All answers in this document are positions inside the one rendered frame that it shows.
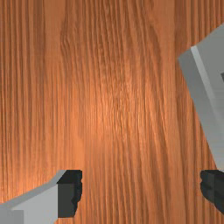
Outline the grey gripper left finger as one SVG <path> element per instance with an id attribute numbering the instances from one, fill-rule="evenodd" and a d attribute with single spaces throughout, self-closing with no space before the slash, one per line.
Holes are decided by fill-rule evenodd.
<path id="1" fill-rule="evenodd" d="M 60 170 L 47 183 L 0 204 L 0 224 L 54 224 L 73 218 L 82 195 L 82 170 Z"/>

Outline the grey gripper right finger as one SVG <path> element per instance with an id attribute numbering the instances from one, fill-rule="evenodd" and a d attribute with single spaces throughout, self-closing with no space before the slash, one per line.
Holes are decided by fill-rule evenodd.
<path id="1" fill-rule="evenodd" d="M 202 195 L 224 214 L 224 172 L 203 170 L 200 172 Z"/>

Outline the grey microwave door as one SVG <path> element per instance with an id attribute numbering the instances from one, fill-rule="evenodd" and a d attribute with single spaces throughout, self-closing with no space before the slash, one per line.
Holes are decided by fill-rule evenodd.
<path id="1" fill-rule="evenodd" d="M 224 171 L 224 23 L 178 57 L 216 167 Z"/>

